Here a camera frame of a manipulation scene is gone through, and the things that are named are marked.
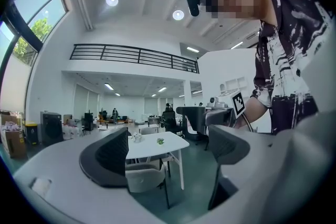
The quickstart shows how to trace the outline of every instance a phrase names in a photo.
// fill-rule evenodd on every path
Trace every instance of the trash bin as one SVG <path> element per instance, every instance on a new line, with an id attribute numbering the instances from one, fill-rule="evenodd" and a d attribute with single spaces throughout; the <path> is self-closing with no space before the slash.
<path id="1" fill-rule="evenodd" d="M 37 124 L 35 122 L 26 122 L 26 138 L 31 145 L 38 144 Z"/>

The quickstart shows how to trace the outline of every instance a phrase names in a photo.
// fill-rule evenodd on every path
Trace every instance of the person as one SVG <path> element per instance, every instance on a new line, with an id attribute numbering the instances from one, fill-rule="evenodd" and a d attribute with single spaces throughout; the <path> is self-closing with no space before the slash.
<path id="1" fill-rule="evenodd" d="M 294 128 L 318 111 L 301 71 L 335 30 L 332 7 L 324 0 L 196 1 L 218 20 L 230 17 L 261 22 L 255 57 L 255 90 L 245 111 L 250 122 L 270 109 L 272 131 L 276 134 Z M 240 117 L 236 127 L 245 124 Z"/>
<path id="2" fill-rule="evenodd" d="M 115 108 L 113 109 L 112 112 L 112 117 L 113 117 L 113 123 L 116 124 L 117 123 L 117 119 L 118 119 L 118 110 L 116 110 Z"/>

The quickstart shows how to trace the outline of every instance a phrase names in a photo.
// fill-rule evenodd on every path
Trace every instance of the black and white shirt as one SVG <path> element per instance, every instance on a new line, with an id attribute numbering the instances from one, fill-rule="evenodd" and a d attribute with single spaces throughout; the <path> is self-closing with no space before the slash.
<path id="1" fill-rule="evenodd" d="M 252 96 L 272 108 L 272 128 L 278 133 L 317 112 L 301 71 L 335 30 L 335 17 L 319 0 L 272 2 L 278 27 L 261 22 Z"/>

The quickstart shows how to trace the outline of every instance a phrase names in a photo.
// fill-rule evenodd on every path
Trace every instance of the small plant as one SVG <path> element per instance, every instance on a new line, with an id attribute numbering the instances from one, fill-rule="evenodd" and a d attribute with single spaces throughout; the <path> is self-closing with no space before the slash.
<path id="1" fill-rule="evenodd" d="M 158 140 L 156 140 L 156 142 L 157 142 L 159 145 L 163 145 L 163 143 L 164 143 L 164 139 L 163 139 L 163 138 L 158 138 Z"/>

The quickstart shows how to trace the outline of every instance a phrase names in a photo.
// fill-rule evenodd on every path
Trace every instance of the black railing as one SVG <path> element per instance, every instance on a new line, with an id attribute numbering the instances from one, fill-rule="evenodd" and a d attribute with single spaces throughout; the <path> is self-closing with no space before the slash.
<path id="1" fill-rule="evenodd" d="M 130 46 L 74 44 L 70 60 L 130 62 L 199 73 L 197 61 L 165 52 Z"/>

